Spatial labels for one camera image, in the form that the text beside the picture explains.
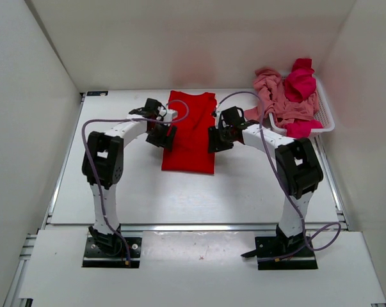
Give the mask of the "red t shirt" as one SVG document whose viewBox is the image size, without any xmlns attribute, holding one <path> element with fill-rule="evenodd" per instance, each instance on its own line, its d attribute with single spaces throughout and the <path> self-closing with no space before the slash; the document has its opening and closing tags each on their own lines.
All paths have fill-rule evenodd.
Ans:
<svg viewBox="0 0 386 307">
<path fill-rule="evenodd" d="M 205 92 L 190 95 L 181 91 L 171 91 L 170 109 L 178 112 L 178 117 L 186 118 L 174 124 L 177 128 L 172 150 L 163 152 L 161 169 L 214 174 L 215 154 L 208 152 L 208 129 L 215 125 L 212 116 L 217 101 L 214 93 Z"/>
</svg>

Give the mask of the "magenta t shirt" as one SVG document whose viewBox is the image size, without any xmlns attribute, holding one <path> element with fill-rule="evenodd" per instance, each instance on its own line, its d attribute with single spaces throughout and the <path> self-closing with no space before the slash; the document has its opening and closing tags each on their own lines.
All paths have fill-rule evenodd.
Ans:
<svg viewBox="0 0 386 307">
<path fill-rule="evenodd" d="M 316 80 L 313 77 L 314 72 L 310 58 L 298 58 L 293 64 L 291 73 L 284 81 L 285 96 L 295 102 L 301 102 L 308 98 L 314 90 L 317 90 Z M 309 137 L 311 129 L 322 127 L 319 121 L 313 119 L 311 121 L 296 120 L 284 128 L 287 131 L 287 136 L 301 139 Z"/>
</svg>

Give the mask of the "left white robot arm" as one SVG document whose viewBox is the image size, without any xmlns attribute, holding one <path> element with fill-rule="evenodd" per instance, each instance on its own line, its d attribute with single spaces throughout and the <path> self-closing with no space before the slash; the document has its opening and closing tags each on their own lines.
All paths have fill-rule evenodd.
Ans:
<svg viewBox="0 0 386 307">
<path fill-rule="evenodd" d="M 142 134 L 154 146 L 172 149 L 178 112 L 149 98 L 124 119 L 92 119 L 81 128 L 81 166 L 93 195 L 95 222 L 89 227 L 95 245 L 108 256 L 130 258 L 117 216 L 117 184 L 124 172 L 124 149 Z"/>
</svg>

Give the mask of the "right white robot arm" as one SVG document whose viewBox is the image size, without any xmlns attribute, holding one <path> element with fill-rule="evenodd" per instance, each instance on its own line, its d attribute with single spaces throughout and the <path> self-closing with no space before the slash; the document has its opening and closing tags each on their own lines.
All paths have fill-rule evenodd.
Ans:
<svg viewBox="0 0 386 307">
<path fill-rule="evenodd" d="M 313 249 L 305 235 L 309 202 L 323 180 L 323 171 L 307 138 L 284 137 L 256 120 L 245 120 L 243 110 L 230 107 L 213 111 L 216 124 L 208 129 L 210 153 L 230 150 L 240 142 L 265 153 L 284 195 L 284 207 L 277 225 L 276 250 L 293 254 L 299 243 Z"/>
</svg>

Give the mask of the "light pink t shirt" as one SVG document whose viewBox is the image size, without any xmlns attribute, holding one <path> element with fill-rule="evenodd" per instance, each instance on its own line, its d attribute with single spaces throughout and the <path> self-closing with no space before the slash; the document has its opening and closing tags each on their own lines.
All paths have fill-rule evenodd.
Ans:
<svg viewBox="0 0 386 307">
<path fill-rule="evenodd" d="M 285 96 L 284 80 L 281 74 L 268 67 L 255 71 L 253 88 L 264 102 L 264 117 L 271 114 L 276 127 L 283 129 L 296 120 L 311 121 L 319 111 L 317 90 L 301 102 L 295 102 Z"/>
</svg>

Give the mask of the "white plastic basket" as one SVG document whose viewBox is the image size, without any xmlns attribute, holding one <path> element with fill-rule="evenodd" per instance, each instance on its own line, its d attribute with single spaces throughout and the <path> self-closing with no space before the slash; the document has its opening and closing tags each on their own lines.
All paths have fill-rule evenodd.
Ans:
<svg viewBox="0 0 386 307">
<path fill-rule="evenodd" d="M 279 72 L 282 76 L 282 80 L 284 80 L 289 75 L 289 71 L 281 70 Z M 335 128 L 335 122 L 331 113 L 330 104 L 328 103 L 328 99 L 326 97 L 326 93 L 322 85 L 322 82 L 319 79 L 319 77 L 316 76 L 315 74 L 313 75 L 313 77 L 316 80 L 317 93 L 318 93 L 318 99 L 319 99 L 319 111 L 314 115 L 314 119 L 319 121 L 322 124 L 323 128 L 311 129 L 309 138 L 315 138 L 322 133 L 331 132 Z M 272 131 L 286 136 L 287 134 L 286 129 L 279 128 L 275 125 L 273 115 L 271 113 L 268 115 L 268 120 L 269 120 L 269 126 L 271 127 Z"/>
</svg>

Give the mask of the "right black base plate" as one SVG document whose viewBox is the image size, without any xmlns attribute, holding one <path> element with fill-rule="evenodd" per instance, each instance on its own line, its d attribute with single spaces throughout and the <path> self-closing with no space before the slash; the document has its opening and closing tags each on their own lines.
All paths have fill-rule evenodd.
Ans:
<svg viewBox="0 0 386 307">
<path fill-rule="evenodd" d="M 241 254 L 241 257 L 245 260 L 256 258 L 259 271 L 318 269 L 314 252 L 304 242 L 286 248 L 278 237 L 256 237 L 255 249 Z"/>
</svg>

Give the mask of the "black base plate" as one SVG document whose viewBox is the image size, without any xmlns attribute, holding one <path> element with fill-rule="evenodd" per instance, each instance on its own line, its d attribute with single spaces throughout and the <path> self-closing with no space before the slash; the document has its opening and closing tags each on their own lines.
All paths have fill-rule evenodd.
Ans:
<svg viewBox="0 0 386 307">
<path fill-rule="evenodd" d="M 101 249 L 102 244 L 97 244 L 97 241 L 91 235 L 88 235 L 84 247 L 82 267 L 138 269 L 140 267 L 142 238 L 126 237 L 125 239 L 129 245 L 130 261 L 127 259 L 127 250 L 120 239 L 116 240 L 114 248 L 103 247 Z"/>
<path fill-rule="evenodd" d="M 241 254 L 241 257 L 245 260 L 256 258 L 259 271 L 318 269 L 314 252 L 304 242 L 286 248 L 278 237 L 256 237 L 255 249 Z"/>
</svg>

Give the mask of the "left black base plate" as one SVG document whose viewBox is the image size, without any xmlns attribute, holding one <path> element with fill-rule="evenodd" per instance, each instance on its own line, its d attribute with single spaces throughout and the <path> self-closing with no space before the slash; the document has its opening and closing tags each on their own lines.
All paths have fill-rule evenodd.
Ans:
<svg viewBox="0 0 386 307">
<path fill-rule="evenodd" d="M 82 267 L 138 269 L 140 267 L 142 238 L 126 237 L 125 239 L 129 245 L 130 261 L 127 259 L 127 250 L 120 239 L 116 240 L 114 248 L 103 247 L 101 249 L 102 244 L 97 244 L 97 241 L 91 235 L 88 235 L 84 247 Z"/>
</svg>

